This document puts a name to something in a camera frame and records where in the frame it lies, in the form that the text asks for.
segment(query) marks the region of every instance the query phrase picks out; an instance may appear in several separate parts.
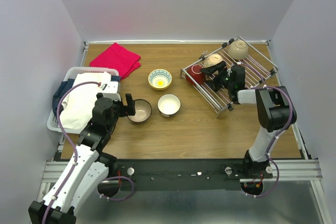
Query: wooden table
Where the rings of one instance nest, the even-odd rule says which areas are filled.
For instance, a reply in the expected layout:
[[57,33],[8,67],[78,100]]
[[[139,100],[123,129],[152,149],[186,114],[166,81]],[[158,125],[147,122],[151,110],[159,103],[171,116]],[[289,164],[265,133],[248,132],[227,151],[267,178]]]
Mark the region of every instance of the wooden table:
[[[85,60],[89,66],[96,56],[110,45],[90,45]],[[219,44],[137,44],[123,45],[141,56],[141,67],[121,81],[121,95],[131,93],[134,99],[145,99],[152,104],[151,118],[144,124],[132,124],[120,118],[104,152],[117,158],[240,158],[244,157],[259,131],[257,110],[254,105],[235,105],[234,110],[224,111],[215,118],[213,108],[184,79],[180,69],[198,59],[204,50],[214,51]],[[254,45],[269,56],[266,45]],[[156,91],[148,84],[148,74],[157,68],[168,70],[173,76],[171,86]],[[276,77],[267,84],[277,85]],[[164,118],[157,109],[159,98],[172,93],[181,100],[181,110],[173,118]],[[76,142],[78,135],[71,135]],[[66,141],[62,158],[73,153]],[[279,139],[272,157],[300,157],[292,129]]]

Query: metal dish rack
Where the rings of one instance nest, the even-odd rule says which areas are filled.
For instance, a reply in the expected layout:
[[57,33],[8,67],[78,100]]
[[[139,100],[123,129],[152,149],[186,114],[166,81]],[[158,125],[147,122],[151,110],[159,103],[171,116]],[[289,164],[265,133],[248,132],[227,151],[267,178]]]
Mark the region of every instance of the metal dish rack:
[[[186,76],[188,76],[194,83],[195,85],[193,86],[204,98],[205,100],[212,106],[212,108],[215,110],[215,112],[217,113],[217,117],[219,117],[220,113],[223,112],[226,109],[229,109],[229,111],[233,110],[232,107],[232,102],[229,99],[229,95],[227,93],[227,91],[225,89],[220,89],[217,92],[214,92],[207,84],[202,84],[199,85],[188,73],[187,73],[187,69],[194,65],[194,64],[200,64],[203,66],[202,61],[204,61],[204,59],[206,59],[207,57],[209,57],[212,54],[219,54],[223,57],[224,61],[226,62],[226,65],[228,68],[230,68],[235,62],[241,62],[245,65],[251,66],[252,68],[256,69],[258,71],[258,73],[265,79],[269,79],[270,77],[272,77],[277,71],[278,71],[278,67],[272,62],[270,61],[265,55],[263,55],[259,50],[257,50],[254,46],[252,46],[250,43],[248,43],[246,40],[244,40],[243,38],[241,38],[240,36],[238,36],[235,40],[242,40],[244,41],[248,47],[249,47],[249,53],[247,55],[247,57],[243,60],[235,60],[233,58],[231,58],[229,56],[229,54],[227,53],[227,48],[223,46],[218,48],[217,50],[211,52],[210,54],[206,55],[207,51],[203,52],[202,55],[200,56],[199,60],[190,64],[189,66],[181,69],[180,72],[180,78],[181,79],[185,79]],[[256,53],[258,53],[259,55],[261,55],[262,57],[264,57],[269,63],[271,63],[273,65],[273,68],[270,70],[267,70],[266,67],[264,67],[263,65],[261,65],[257,60],[255,60],[252,56],[251,56],[251,50],[255,51]],[[254,88],[258,85],[261,84],[261,79],[260,77],[254,73],[251,69],[249,68],[245,68],[245,87],[247,89],[251,89]]]

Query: bowl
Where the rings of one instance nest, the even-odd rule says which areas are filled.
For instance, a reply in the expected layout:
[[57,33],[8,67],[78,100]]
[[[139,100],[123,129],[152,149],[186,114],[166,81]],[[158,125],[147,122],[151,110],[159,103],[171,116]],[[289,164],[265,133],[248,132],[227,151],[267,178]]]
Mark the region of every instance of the bowl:
[[143,123],[152,115],[151,104],[143,99],[136,99],[135,101],[135,115],[128,115],[128,119],[133,123]]
[[218,55],[218,54],[212,54],[205,58],[203,62],[204,68],[212,67],[214,65],[217,65],[218,63],[222,62],[224,59]]
[[[203,67],[201,65],[195,64],[187,69],[187,73],[199,84],[202,85],[205,82],[205,73],[201,72]],[[189,76],[185,76],[185,79],[191,84],[196,85]]]
[[156,90],[164,90],[172,84],[172,75],[164,69],[155,69],[148,76],[150,86]]
[[170,118],[180,110],[181,101],[173,94],[165,94],[160,97],[157,107],[165,118]]
[[227,46],[227,53],[235,60],[243,60],[248,53],[248,46],[242,40],[235,40]]

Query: pink towel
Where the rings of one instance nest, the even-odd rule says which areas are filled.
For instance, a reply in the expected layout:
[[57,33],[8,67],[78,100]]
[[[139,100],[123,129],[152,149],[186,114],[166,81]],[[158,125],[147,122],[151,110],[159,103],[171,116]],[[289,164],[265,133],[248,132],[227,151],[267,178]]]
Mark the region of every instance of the pink towel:
[[90,62],[90,67],[116,69],[119,72],[121,79],[125,79],[131,72],[141,66],[138,62],[139,59],[139,55],[114,43],[96,59]]

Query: white panel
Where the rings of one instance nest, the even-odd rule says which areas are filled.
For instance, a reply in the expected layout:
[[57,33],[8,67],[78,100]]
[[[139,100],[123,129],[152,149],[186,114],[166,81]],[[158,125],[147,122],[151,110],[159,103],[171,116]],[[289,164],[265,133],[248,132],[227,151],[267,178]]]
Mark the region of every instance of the white panel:
[[61,0],[0,0],[0,31],[0,222],[25,224],[59,139],[51,97],[82,42]]
[[325,196],[334,222],[335,13],[335,0],[294,0],[271,42],[272,57],[294,102],[303,139],[313,157],[320,160]]
[[269,39],[293,0],[62,0],[86,41]]

